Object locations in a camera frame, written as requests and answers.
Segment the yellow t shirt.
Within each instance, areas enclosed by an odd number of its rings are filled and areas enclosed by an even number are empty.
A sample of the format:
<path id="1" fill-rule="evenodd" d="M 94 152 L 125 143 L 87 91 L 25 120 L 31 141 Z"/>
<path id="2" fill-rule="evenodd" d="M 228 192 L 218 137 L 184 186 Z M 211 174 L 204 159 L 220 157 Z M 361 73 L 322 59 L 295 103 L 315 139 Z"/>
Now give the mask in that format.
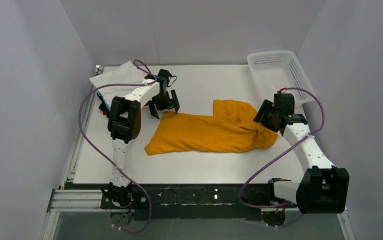
<path id="1" fill-rule="evenodd" d="M 173 152 L 245 153 L 274 145 L 278 134 L 253 121 L 256 109 L 238 100 L 215 99 L 212 115 L 164 113 L 145 146 L 148 155 Z"/>

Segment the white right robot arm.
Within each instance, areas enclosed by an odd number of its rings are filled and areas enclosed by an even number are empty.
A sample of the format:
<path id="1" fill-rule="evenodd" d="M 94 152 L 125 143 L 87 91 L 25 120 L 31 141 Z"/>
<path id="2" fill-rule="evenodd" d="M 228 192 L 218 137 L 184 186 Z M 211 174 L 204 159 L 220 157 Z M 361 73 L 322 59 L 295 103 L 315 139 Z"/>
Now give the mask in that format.
<path id="1" fill-rule="evenodd" d="M 302 214 L 341 214 L 346 206 L 350 175 L 322 152 L 306 118 L 295 113 L 294 96 L 278 91 L 273 101 L 263 101 L 253 120 L 284 137 L 304 173 L 300 182 L 269 180 L 270 195 L 275 200 L 296 204 Z"/>

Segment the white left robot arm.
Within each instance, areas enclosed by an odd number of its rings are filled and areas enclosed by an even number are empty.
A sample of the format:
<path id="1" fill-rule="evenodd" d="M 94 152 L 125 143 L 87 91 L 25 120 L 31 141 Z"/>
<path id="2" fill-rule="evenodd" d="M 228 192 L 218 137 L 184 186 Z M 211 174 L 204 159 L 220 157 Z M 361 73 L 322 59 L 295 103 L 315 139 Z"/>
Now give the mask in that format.
<path id="1" fill-rule="evenodd" d="M 134 201 L 127 188 L 131 181 L 119 170 L 127 167 L 132 160 L 134 139 L 142 126 L 142 108 L 148 105 L 150 115 L 157 119 L 160 118 L 159 111 L 175 110 L 178 113 L 180 109 L 175 90 L 167 90 L 177 77 L 166 69 L 160 69 L 156 77 L 156 84 L 139 87 L 124 97 L 115 96 L 111 101 L 107 128 L 112 139 L 115 166 L 108 187 L 102 191 L 108 194 L 106 201 L 111 201 L 116 207 L 127 208 Z"/>

